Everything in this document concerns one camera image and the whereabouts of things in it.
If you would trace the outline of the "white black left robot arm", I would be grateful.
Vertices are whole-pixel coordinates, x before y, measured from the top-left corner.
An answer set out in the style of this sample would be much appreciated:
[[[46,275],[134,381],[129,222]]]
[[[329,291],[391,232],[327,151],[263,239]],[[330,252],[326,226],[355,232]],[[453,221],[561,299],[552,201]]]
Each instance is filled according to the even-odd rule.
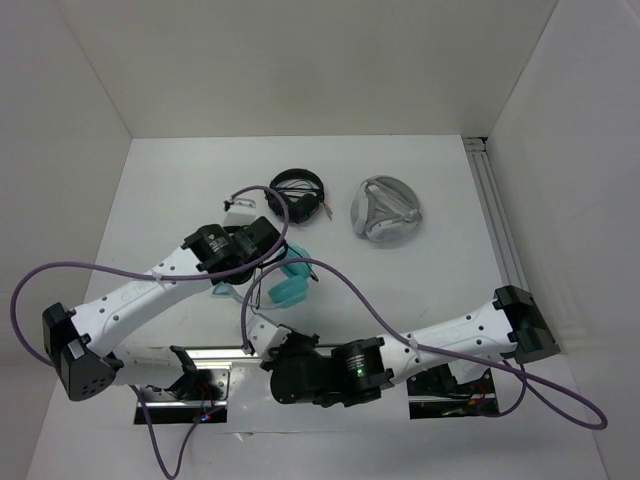
[[[140,385],[189,397],[206,380],[185,348],[124,346],[124,340],[179,302],[226,282],[247,282],[280,236],[265,217],[247,226],[205,225],[147,273],[98,300],[42,313],[45,351],[70,400],[111,385]]]

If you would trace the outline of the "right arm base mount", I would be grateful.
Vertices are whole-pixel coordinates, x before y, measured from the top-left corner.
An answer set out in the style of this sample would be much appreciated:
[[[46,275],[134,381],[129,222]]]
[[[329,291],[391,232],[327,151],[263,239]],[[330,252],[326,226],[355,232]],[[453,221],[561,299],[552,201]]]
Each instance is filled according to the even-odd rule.
[[[494,416],[500,412],[490,369],[459,384],[449,367],[442,365],[410,377],[406,386],[412,420]]]

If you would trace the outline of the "teal cat-ear headphones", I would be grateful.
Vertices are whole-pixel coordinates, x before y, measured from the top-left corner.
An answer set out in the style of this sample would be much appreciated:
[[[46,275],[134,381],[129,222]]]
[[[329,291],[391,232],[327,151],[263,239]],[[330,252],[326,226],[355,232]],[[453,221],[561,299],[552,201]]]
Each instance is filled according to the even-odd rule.
[[[276,257],[267,262],[265,266],[294,258],[310,258],[310,254],[296,244],[286,243]],[[282,266],[280,271],[286,276],[286,279],[267,291],[269,300],[266,302],[261,300],[261,285],[258,285],[257,292],[248,303],[250,308],[275,310],[293,307],[307,298],[309,282],[319,281],[310,263],[287,264]]]

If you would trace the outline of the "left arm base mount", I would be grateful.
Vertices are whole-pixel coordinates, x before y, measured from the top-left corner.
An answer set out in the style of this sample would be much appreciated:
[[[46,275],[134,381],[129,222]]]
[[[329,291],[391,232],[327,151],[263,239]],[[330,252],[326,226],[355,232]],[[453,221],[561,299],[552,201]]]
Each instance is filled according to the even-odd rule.
[[[188,390],[163,390],[152,386],[140,386],[138,390],[154,425],[225,424],[229,380],[230,367],[218,366],[200,369]]]

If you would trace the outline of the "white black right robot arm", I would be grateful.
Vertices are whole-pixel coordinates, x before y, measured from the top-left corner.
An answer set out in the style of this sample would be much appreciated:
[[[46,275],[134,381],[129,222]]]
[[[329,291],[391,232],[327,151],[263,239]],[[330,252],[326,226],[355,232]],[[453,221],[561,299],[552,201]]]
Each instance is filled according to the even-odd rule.
[[[490,302],[456,319],[398,336],[354,340],[327,354],[318,351],[318,336],[258,317],[250,321],[248,336],[278,403],[323,408],[369,403],[436,367],[440,387],[457,392],[471,379],[465,361],[487,367],[512,359],[523,365],[560,351],[533,296],[514,286],[497,289]]]

